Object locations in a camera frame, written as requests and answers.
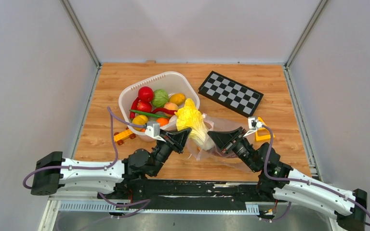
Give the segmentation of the clear zip top bag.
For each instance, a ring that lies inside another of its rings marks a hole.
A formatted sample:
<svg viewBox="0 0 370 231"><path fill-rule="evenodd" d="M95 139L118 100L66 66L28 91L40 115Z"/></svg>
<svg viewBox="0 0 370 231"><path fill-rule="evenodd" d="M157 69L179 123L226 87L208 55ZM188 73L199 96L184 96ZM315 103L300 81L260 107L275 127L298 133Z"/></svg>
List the clear zip top bag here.
<svg viewBox="0 0 370 231"><path fill-rule="evenodd" d="M239 123L239 122L234 122L234 121L227 120L227 119L212 117L206 114L203 114L203 115L204 115L204 124L206 125L208 130L232 131L239 127L243 127L245 129L248 128L246 124L243 125L242 123ZM209 160L211 162L215 162L217 164L232 167L232 168L238 169L246 173L252 173L249 167L246 166L236 156L234 152L224 155L220 153L217 147L214 147L213 149L210 149L208 151L202 150L193 140L187 141L186 148L190 152L189 158L192 157L196 161Z"/></svg>

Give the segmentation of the yellow napa cabbage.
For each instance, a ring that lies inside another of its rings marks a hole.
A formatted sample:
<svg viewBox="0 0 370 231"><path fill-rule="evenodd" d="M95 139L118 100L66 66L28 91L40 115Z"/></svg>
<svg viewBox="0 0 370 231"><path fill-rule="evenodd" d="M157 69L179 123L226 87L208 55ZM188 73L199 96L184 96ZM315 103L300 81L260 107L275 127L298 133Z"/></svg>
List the yellow napa cabbage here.
<svg viewBox="0 0 370 231"><path fill-rule="evenodd" d="M187 98L184 106L175 112L177 130L191 128L189 138L202 150L210 150L215 146L208 136L208 128L204 123L202 113L196 108L192 99Z"/></svg>

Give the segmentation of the white plastic basket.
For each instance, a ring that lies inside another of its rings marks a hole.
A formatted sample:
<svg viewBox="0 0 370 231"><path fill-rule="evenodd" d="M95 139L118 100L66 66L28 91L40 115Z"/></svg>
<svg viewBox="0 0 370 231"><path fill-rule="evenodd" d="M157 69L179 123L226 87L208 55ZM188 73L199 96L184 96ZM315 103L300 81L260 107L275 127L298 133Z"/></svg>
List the white plastic basket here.
<svg viewBox="0 0 370 231"><path fill-rule="evenodd" d="M138 90L144 86L148 86L153 90L166 90L169 96L175 93L182 93L186 98L194 101L196 108L200 106L200 99L186 77L178 72L168 71L132 84L121 92L119 95L119 108L125 121L130 120L129 114L132 103L138 96Z"/></svg>

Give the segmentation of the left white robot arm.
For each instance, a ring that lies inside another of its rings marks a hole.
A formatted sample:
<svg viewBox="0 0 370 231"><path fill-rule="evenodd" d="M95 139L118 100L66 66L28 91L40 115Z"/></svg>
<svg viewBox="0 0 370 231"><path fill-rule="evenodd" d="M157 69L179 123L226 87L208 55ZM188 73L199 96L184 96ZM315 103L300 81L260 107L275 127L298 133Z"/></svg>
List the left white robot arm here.
<svg viewBox="0 0 370 231"><path fill-rule="evenodd" d="M60 151L52 152L36 162L31 173L32 195L53 195L57 191L87 191L112 194L122 199L128 194L132 180L155 177L171 155L181 154L191 133L161 130L156 146L149 152L137 149L128 158L112 162L86 162L64 158Z"/></svg>

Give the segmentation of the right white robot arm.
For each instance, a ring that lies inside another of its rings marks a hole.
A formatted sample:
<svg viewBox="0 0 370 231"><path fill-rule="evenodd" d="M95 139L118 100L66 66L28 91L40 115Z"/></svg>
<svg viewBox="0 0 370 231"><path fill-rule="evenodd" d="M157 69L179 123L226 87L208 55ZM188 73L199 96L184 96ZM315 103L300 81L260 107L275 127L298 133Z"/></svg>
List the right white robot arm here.
<svg viewBox="0 0 370 231"><path fill-rule="evenodd" d="M370 226L368 194L361 189L344 190L313 179L280 160L273 139L258 149L247 140L247 131L209 131L219 150L233 152L253 172L258 172L257 197L262 201L288 201L318 211L347 231L363 231Z"/></svg>

